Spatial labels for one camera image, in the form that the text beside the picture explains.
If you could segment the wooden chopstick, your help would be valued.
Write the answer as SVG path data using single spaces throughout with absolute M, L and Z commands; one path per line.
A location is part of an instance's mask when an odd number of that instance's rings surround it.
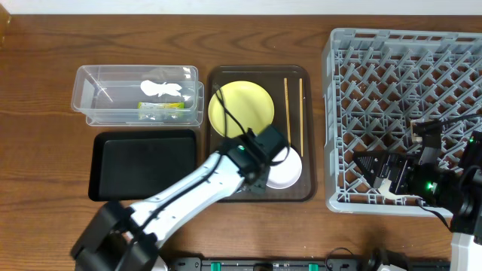
M 284 83 L 284 94 L 285 94 L 285 117 L 286 117 L 286 128 L 288 143 L 291 144 L 291 122 L 290 122 L 290 111 L 289 111 L 289 95 L 288 95 L 288 79 L 283 79 Z
M 299 79 L 300 156 L 304 156 L 304 82 Z

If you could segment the green yellow snack wrapper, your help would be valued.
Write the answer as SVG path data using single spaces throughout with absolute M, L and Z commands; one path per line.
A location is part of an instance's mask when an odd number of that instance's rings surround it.
M 168 120 L 177 118 L 185 109 L 183 102 L 139 102 L 140 120 Z

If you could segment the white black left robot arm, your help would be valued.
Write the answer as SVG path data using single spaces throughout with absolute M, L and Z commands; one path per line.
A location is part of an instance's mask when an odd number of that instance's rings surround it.
M 265 181 L 271 161 L 242 145 L 216 151 L 163 192 L 128 207 L 105 203 L 70 255 L 82 270 L 165 270 L 159 250 L 167 239 L 214 202 Z

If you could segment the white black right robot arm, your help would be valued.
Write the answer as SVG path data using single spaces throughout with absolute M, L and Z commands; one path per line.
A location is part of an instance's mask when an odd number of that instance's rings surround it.
M 433 211 L 453 234 L 452 270 L 481 269 L 481 133 L 475 131 L 459 161 L 462 174 L 388 151 L 356 151 L 353 162 L 363 177 L 387 198 L 418 196 L 418 205 L 443 208 L 451 222 Z

